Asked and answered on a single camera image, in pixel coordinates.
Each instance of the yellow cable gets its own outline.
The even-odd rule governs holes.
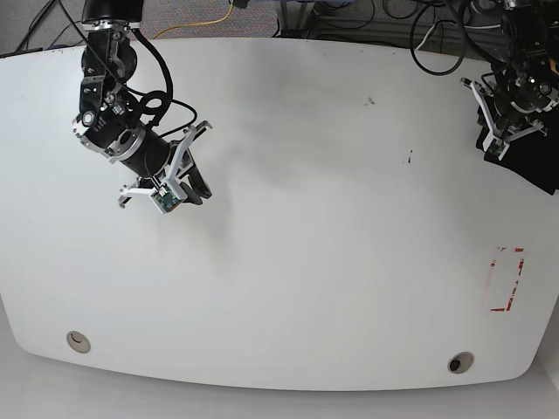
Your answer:
[[[162,31],[157,32],[157,34],[154,36],[154,39],[158,39],[163,33],[172,31],[174,29],[189,28],[191,26],[205,26],[207,24],[218,24],[219,22],[223,22],[233,11],[233,2],[234,0],[231,0],[231,6],[229,7],[229,11],[227,12],[227,14],[218,20],[212,20],[210,22],[196,22],[194,24],[176,24],[175,26],[170,26],[167,29],[163,29]]]

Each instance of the table surface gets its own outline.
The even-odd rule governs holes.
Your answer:
[[[119,209],[133,174],[72,136],[81,48],[0,61],[0,293],[21,348],[249,388],[442,387],[528,369],[559,293],[559,206],[475,149],[459,78],[484,63],[436,78],[382,46],[155,45],[176,97],[215,127],[192,148],[214,196],[167,216],[148,200]],[[161,88],[135,49],[129,84]],[[189,117],[172,108],[159,132]],[[472,368],[450,374],[462,352]]]

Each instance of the circular hole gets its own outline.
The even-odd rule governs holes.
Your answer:
[[[128,140],[130,140],[131,136],[132,136],[132,133],[130,131],[127,131],[126,133],[124,133],[122,135],[120,143],[122,145],[126,144],[128,142]]]
[[[473,365],[473,355],[463,352],[448,361],[448,370],[453,374],[463,374]]]
[[[74,351],[80,354],[87,354],[91,350],[91,343],[89,343],[87,337],[80,332],[69,332],[66,335],[66,341]]]

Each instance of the white table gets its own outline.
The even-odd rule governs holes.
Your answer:
[[[193,147],[214,196],[167,216],[148,200],[119,209],[134,175],[72,136],[80,48],[0,61],[0,293],[21,348],[251,388],[441,387],[527,370],[559,293],[559,205],[475,149],[459,78],[483,63],[435,78],[380,46],[155,45],[176,97],[215,127]],[[135,49],[130,85],[161,88]],[[171,109],[160,132],[189,117]],[[492,312],[521,258],[514,304]],[[89,354],[67,345],[72,330]],[[465,351],[472,368],[451,374]]]

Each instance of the white cable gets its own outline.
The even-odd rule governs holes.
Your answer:
[[[416,46],[416,51],[419,51],[421,49],[421,47],[423,45],[425,45],[425,42],[427,42],[429,40],[429,37],[431,36],[431,34],[433,33],[433,31],[435,31],[435,28],[437,27],[437,23],[435,23],[431,28],[429,28],[429,30],[427,31],[427,33],[425,33],[425,36],[423,38],[423,40],[419,43],[418,46]],[[464,25],[464,27],[466,29],[477,29],[480,31],[484,31],[484,30],[488,30],[488,29],[497,29],[500,28],[500,24],[492,24],[490,26],[466,26]]]

